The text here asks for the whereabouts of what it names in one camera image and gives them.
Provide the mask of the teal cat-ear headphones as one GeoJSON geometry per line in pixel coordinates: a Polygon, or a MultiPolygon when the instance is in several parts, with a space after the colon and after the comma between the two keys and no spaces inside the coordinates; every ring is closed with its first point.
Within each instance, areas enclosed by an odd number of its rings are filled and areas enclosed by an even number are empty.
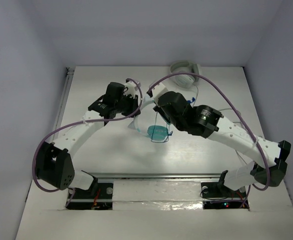
{"type": "Polygon", "coordinates": [[[148,96],[144,97],[140,114],[133,118],[127,128],[137,131],[153,143],[166,143],[172,136],[173,131],[168,123],[166,125],[157,124],[158,113],[151,113],[151,107],[155,107],[154,100],[148,96]]]}

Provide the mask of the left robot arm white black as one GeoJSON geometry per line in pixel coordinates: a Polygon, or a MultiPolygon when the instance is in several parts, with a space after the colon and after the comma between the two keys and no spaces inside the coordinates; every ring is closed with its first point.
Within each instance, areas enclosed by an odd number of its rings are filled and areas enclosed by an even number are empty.
{"type": "Polygon", "coordinates": [[[93,197],[98,191],[98,179],[83,170],[75,170],[72,159],[80,147],[98,130],[109,122],[132,118],[140,114],[143,94],[141,84],[126,79],[125,84],[111,82],[105,94],[94,101],[80,121],[70,123],[62,136],[47,142],[46,136],[38,145],[32,161],[32,177],[37,187],[46,188],[39,180],[54,187],[54,191],[80,190],[86,197],[93,197]]]}

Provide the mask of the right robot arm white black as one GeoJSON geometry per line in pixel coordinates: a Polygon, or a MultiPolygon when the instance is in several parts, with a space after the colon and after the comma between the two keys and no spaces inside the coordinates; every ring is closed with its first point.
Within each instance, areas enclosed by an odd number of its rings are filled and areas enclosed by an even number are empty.
{"type": "Polygon", "coordinates": [[[268,141],[234,124],[220,111],[207,105],[192,107],[178,92],[154,96],[155,110],[179,131],[226,145],[247,156],[251,162],[236,170],[221,173],[217,190],[224,197],[241,187],[262,184],[277,187],[283,181],[291,144],[268,141]]]}

